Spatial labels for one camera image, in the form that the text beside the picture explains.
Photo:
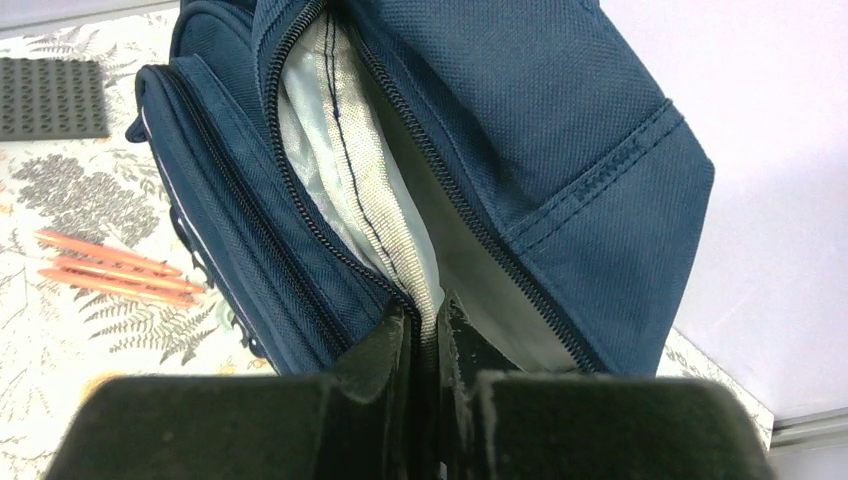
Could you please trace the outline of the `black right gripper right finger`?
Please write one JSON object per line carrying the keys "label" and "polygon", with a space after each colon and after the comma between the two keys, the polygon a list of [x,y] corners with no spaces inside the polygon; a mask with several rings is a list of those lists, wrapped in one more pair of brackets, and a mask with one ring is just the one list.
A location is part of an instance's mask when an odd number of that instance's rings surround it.
{"label": "black right gripper right finger", "polygon": [[521,371],[459,298],[438,315],[449,479],[770,479],[742,404],[691,378]]}

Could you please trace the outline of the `navy blue backpack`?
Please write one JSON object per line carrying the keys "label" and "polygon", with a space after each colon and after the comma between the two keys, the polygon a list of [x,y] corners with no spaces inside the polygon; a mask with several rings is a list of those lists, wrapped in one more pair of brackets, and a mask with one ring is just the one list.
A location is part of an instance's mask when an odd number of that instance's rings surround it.
{"label": "navy blue backpack", "polygon": [[525,371],[651,375],[714,167],[595,1],[185,1],[138,116],[255,354],[320,371],[456,294]]}

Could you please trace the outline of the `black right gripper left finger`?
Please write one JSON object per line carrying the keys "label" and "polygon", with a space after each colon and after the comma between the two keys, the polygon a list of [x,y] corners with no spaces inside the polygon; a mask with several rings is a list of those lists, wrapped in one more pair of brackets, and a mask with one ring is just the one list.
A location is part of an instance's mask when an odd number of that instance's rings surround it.
{"label": "black right gripper left finger", "polygon": [[76,414],[51,479],[404,479],[408,318],[389,307],[332,367],[119,377]]}

